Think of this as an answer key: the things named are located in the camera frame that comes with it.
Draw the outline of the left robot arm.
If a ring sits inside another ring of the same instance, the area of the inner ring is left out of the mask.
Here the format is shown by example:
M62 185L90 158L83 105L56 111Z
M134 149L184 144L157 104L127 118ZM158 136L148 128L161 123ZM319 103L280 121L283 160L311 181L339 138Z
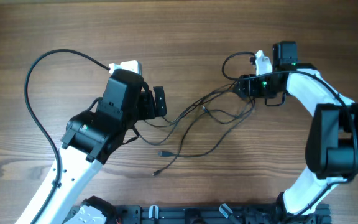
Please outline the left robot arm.
M167 113L164 89L150 90L142 75L124 69L113 71L92 106L95 111L88 108L67 123L58 158L18 223L62 223L109 156L126 144L126 132Z

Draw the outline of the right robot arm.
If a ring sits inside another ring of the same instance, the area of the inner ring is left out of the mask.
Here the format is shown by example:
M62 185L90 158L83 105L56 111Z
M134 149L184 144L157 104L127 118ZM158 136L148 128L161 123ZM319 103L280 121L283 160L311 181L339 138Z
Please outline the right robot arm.
M301 63L296 42L274 44L272 58L261 50L249 55L255 73L236 79L235 94L265 101L279 93L283 100L291 95L313 117L306 167L278 196L270 217L282 223L315 217L323 198L358 174L358 103L335 90L313 64Z

